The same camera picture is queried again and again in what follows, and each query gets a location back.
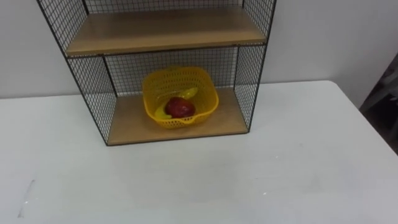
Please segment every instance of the white wall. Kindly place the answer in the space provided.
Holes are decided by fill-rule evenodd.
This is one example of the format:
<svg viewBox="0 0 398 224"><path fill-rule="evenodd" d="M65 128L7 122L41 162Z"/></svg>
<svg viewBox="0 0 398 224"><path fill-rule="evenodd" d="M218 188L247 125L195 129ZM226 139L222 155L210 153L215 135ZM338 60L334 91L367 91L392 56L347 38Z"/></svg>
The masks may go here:
<svg viewBox="0 0 398 224"><path fill-rule="evenodd" d="M78 93L35 0L0 0L0 98Z"/></svg>
<svg viewBox="0 0 398 224"><path fill-rule="evenodd" d="M278 0L264 82L327 79L359 106L398 52L398 0Z"/></svg>
<svg viewBox="0 0 398 224"><path fill-rule="evenodd" d="M397 0L278 0L262 81L329 79L359 106L398 51ZM0 98L77 93L35 0L0 1Z"/></svg>

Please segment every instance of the basket handle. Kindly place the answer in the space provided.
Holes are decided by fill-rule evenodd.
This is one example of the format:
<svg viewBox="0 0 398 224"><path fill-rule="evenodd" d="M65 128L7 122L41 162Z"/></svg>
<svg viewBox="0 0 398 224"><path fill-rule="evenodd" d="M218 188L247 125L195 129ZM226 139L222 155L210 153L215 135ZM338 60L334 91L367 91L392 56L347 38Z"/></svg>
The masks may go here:
<svg viewBox="0 0 398 224"><path fill-rule="evenodd" d="M188 120L188 121L185 121L185 120L181 119L180 121L181 121L182 123L184 123L184 124L192 124L195 120L196 120L196 118L192 118L192 119L190 119L190 120Z"/></svg>

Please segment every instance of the yellow plastic basket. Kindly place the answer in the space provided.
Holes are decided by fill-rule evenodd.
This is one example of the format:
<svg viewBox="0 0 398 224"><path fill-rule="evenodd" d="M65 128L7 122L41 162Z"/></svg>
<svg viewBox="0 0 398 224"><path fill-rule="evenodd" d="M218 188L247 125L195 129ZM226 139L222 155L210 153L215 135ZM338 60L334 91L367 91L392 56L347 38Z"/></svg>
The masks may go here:
<svg viewBox="0 0 398 224"><path fill-rule="evenodd" d="M189 99L196 108L188 118L159 119L156 109L181 91L197 87L198 93ZM199 67L170 67L145 77L142 84L145 111L163 128L182 128L203 122L218 106L218 95L209 74Z"/></svg>

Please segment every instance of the wire mesh panel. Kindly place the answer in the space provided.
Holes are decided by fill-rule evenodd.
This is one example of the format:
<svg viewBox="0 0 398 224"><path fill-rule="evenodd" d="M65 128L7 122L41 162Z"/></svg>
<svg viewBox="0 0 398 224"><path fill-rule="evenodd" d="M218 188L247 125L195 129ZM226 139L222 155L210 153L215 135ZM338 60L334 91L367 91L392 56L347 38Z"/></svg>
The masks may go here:
<svg viewBox="0 0 398 224"><path fill-rule="evenodd" d="M37 0L47 22L65 53L87 18L82 0Z"/></svg>
<svg viewBox="0 0 398 224"><path fill-rule="evenodd" d="M241 6L242 0L86 0L90 13L158 11Z"/></svg>
<svg viewBox="0 0 398 224"><path fill-rule="evenodd" d="M269 38L275 0L246 0L244 10ZM240 47L236 67L235 94L246 125L250 129L267 47Z"/></svg>
<svg viewBox="0 0 398 224"><path fill-rule="evenodd" d="M126 96L141 94L146 75L170 66L202 67L216 87L232 87L237 54L236 47L228 47L108 56L106 61L118 95Z"/></svg>
<svg viewBox="0 0 398 224"><path fill-rule="evenodd" d="M76 58L68 61L88 109L107 142L116 106L116 95L102 58Z"/></svg>

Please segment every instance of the black metal wire frame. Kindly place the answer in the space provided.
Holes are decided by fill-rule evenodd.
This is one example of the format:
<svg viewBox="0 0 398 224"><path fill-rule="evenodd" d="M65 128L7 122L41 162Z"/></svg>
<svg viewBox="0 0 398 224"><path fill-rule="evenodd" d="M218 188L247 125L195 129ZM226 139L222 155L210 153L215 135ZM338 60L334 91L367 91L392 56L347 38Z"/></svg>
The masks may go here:
<svg viewBox="0 0 398 224"><path fill-rule="evenodd" d="M266 36L268 43L274 19L276 0L244 0L243 9ZM234 91L248 130L251 130L254 109L261 82L268 45L239 47Z"/></svg>
<svg viewBox="0 0 398 224"><path fill-rule="evenodd" d="M108 144L116 100L141 94L144 77L171 65L200 66L216 87L233 87L251 128L276 0L37 0L101 136ZM90 13L241 6L264 43L69 57L65 51Z"/></svg>

